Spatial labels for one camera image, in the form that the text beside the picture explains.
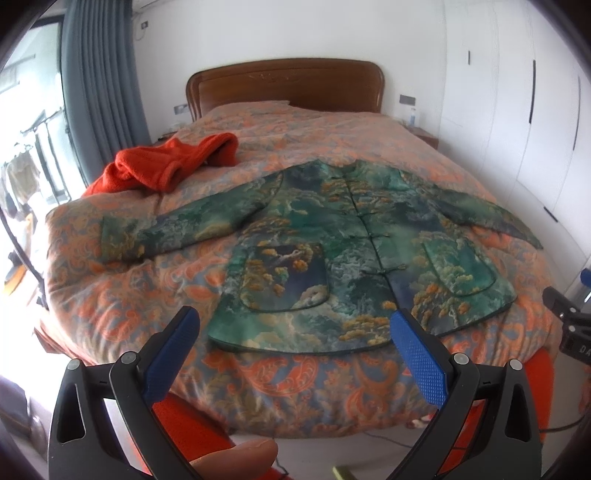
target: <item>green jacket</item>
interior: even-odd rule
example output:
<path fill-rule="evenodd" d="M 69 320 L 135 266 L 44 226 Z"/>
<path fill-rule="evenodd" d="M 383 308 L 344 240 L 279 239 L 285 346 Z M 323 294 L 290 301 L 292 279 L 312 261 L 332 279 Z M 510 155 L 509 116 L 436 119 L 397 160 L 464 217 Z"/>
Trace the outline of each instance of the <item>green jacket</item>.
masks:
<path fill-rule="evenodd" d="M 151 220 L 105 217 L 103 260 L 136 260 L 238 231 L 211 340 L 229 349 L 326 353 L 390 341 L 410 310 L 443 335 L 515 300 L 458 225 L 540 244 L 503 208 L 397 168 L 319 160 Z"/>

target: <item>jacket sleeve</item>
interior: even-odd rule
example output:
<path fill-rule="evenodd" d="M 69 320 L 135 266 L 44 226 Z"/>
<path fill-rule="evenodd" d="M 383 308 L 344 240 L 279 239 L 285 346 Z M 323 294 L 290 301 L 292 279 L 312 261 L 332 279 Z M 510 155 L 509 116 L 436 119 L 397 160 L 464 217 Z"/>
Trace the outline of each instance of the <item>jacket sleeve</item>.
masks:
<path fill-rule="evenodd" d="M 452 222 L 506 233 L 542 249 L 542 244 L 527 225 L 503 207 L 467 193 L 439 188 L 435 184 L 426 184 L 424 188 L 436 208 Z"/>
<path fill-rule="evenodd" d="M 235 232 L 277 193 L 281 173 L 188 203 L 152 219 L 103 218 L 102 261 L 133 261 Z"/>

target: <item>electrical wire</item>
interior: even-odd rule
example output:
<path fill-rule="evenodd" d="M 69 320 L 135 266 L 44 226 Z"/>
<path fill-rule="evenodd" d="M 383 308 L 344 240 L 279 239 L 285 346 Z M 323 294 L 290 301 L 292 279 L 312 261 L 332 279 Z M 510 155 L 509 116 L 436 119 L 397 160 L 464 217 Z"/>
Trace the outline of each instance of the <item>electrical wire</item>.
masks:
<path fill-rule="evenodd" d="M 370 432 L 363 432 L 365 435 L 367 435 L 368 437 L 373 437 L 376 439 L 380 439 L 380 440 L 386 440 L 386 442 L 390 442 L 393 443 L 394 445 L 398 445 L 404 448 L 413 448 L 413 445 L 408 445 L 406 443 L 402 443 L 399 442 L 397 440 L 392 440 L 391 438 L 388 437 L 384 437 L 383 435 L 377 435 L 375 433 L 370 433 Z M 467 448 L 463 448 L 463 447 L 452 447 L 452 450 L 467 450 Z"/>
<path fill-rule="evenodd" d="M 558 432 L 566 432 L 566 430 L 570 430 L 575 428 L 576 426 L 579 425 L 579 423 L 581 423 L 583 421 L 584 417 L 579 418 L 577 421 L 574 421 L 573 423 L 569 423 L 567 425 L 562 425 L 561 427 L 555 427 L 552 429 L 542 429 L 540 430 L 540 433 L 558 433 Z"/>
<path fill-rule="evenodd" d="M 282 464 L 279 463 L 279 457 L 278 456 L 275 457 L 275 463 L 283 471 L 283 475 L 281 475 L 279 477 L 279 480 L 285 480 L 285 478 L 287 478 L 288 476 L 290 476 L 290 473 L 287 471 L 287 468 L 285 468 Z"/>

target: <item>air conditioner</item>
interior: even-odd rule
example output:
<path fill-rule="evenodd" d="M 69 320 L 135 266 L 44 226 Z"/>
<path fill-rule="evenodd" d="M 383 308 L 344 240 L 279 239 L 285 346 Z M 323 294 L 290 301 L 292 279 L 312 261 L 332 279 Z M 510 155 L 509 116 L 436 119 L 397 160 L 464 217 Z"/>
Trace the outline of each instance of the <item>air conditioner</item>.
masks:
<path fill-rule="evenodd" d="M 131 8 L 136 13 L 145 12 L 146 10 L 156 7 L 157 5 L 162 5 L 171 0 L 132 0 Z"/>

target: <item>bottle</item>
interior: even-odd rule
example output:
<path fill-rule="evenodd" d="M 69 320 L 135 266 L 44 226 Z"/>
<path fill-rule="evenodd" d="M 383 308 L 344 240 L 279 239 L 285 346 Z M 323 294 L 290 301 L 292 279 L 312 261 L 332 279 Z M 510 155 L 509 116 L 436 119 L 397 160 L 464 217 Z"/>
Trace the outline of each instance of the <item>bottle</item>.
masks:
<path fill-rule="evenodd" d="M 408 124 L 411 127 L 414 127 L 416 122 L 417 122 L 417 109 L 415 107 L 412 107 L 410 109 L 410 119 L 408 120 Z"/>

